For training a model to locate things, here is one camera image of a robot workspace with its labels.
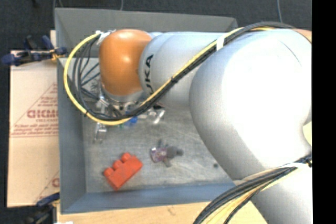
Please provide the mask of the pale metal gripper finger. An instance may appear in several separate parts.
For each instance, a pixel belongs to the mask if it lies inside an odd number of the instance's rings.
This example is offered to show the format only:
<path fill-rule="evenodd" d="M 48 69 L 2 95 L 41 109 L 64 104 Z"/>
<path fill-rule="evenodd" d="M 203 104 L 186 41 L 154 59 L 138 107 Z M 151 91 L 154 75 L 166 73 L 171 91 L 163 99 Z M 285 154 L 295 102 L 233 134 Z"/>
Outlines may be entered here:
<path fill-rule="evenodd" d="M 158 124 L 165 114 L 164 109 L 150 110 L 148 112 L 148 119 L 152 124 Z"/>
<path fill-rule="evenodd" d="M 97 123 L 94 131 L 93 142 L 102 143 L 106 137 L 107 128 L 102 123 Z"/>

